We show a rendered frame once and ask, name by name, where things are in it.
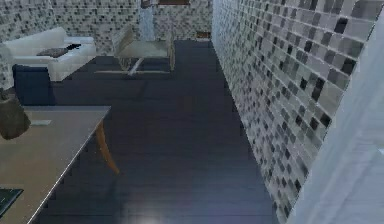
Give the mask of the brown dining table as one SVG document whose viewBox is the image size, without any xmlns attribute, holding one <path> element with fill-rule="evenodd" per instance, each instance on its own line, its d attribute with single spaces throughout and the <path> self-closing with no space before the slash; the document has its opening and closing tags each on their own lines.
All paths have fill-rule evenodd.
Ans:
<svg viewBox="0 0 384 224">
<path fill-rule="evenodd" d="M 22 191 L 0 224 L 30 224 L 92 136 L 108 166 L 119 171 L 105 140 L 108 106 L 29 106 L 25 111 L 30 119 L 49 124 L 0 139 L 0 188 Z"/>
</svg>

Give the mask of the pale wooden chair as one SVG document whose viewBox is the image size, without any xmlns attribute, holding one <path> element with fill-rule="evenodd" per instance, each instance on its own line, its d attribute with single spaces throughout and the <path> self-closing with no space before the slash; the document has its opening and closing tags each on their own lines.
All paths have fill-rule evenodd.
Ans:
<svg viewBox="0 0 384 224">
<path fill-rule="evenodd" d="M 165 40 L 137 40 L 131 25 L 117 31 L 112 36 L 113 57 L 118 60 L 119 70 L 98 70 L 98 73 L 135 74 L 160 73 L 167 74 L 175 70 L 175 44 L 173 29 L 168 31 Z M 145 59 L 167 58 L 169 70 L 139 70 Z"/>
</svg>

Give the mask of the grey patterned cushion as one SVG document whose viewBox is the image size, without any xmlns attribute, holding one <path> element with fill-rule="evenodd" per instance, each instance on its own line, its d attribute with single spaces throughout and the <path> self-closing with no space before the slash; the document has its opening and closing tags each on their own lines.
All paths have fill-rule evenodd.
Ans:
<svg viewBox="0 0 384 224">
<path fill-rule="evenodd" d="M 38 56 L 49 56 L 52 58 L 58 58 L 66 54 L 67 52 L 68 52 L 67 48 L 50 48 L 38 53 Z"/>
</svg>

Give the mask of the white sofa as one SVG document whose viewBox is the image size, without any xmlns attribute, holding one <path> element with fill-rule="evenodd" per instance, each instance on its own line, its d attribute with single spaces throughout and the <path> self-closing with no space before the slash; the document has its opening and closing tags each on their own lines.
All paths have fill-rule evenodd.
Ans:
<svg viewBox="0 0 384 224">
<path fill-rule="evenodd" d="M 44 50 L 66 48 L 71 44 L 79 44 L 79 47 L 57 58 L 41 55 Z M 47 68 L 50 80 L 54 82 L 64 80 L 97 56 L 93 37 L 68 36 L 62 27 L 2 42 L 0 53 L 11 66 Z"/>
</svg>

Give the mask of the black flat laptop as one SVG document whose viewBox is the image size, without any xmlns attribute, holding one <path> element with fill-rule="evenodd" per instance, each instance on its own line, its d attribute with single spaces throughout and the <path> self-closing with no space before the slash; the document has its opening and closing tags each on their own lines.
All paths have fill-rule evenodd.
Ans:
<svg viewBox="0 0 384 224">
<path fill-rule="evenodd" d="M 0 218 L 23 193 L 23 189 L 0 188 Z"/>
</svg>

